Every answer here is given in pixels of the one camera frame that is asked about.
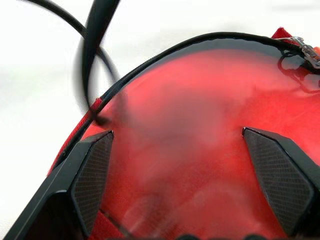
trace black cable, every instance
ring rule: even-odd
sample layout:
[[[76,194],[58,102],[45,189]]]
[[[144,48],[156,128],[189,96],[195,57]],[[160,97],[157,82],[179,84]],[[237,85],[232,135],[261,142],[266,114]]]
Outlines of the black cable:
[[[89,80],[92,65],[94,63],[96,52],[102,41],[102,38],[110,24],[110,21],[116,11],[120,0],[94,0],[88,19],[82,48],[81,77],[85,101],[91,113],[91,116],[97,124],[103,125],[109,120],[104,117],[98,117],[97,113],[90,107],[89,103]]]
[[[78,33],[80,33],[83,36],[83,38],[86,38],[87,29],[85,28],[85,26],[83,26],[69,12],[67,12],[66,10],[64,10],[62,7],[58,6],[54,2],[50,0],[23,0],[23,1],[34,3],[56,14],[57,16],[65,20],[68,24],[70,24]],[[118,79],[118,74],[109,56],[103,51],[101,47],[99,47],[99,45],[95,48],[94,55],[95,54],[97,54],[98,57],[104,62],[106,68],[110,72],[112,83],[115,83]],[[86,99],[87,99],[88,89],[84,90],[84,95],[86,96]]]

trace textured black plastic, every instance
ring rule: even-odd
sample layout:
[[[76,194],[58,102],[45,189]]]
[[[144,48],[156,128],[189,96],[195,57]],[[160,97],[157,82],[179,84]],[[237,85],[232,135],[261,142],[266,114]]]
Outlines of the textured black plastic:
[[[72,200],[85,235],[93,229],[105,190],[113,135],[94,143],[71,189]]]
[[[294,235],[311,207],[313,185],[277,141],[248,129],[243,136],[266,200],[286,234]]]

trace white background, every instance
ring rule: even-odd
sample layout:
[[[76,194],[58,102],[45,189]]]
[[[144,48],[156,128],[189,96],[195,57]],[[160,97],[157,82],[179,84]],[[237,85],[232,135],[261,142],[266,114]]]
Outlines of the white background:
[[[92,0],[55,0],[83,24]],[[122,0],[103,47],[121,76],[188,38],[218,31],[271,37],[278,27],[320,46],[318,0]],[[80,35],[33,4],[0,1],[0,239],[81,119]],[[101,63],[97,94],[108,87]]]

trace white surface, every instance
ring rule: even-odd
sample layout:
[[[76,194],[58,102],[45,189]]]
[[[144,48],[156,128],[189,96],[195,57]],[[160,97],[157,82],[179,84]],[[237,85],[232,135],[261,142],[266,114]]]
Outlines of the white surface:
[[[55,0],[82,23],[92,0]],[[80,35],[23,1],[0,7],[0,239],[38,189],[83,112],[74,66]],[[272,36],[280,26],[320,45],[318,0],[122,0],[103,47],[121,76],[191,37],[218,31]],[[98,64],[97,94],[107,89]]]

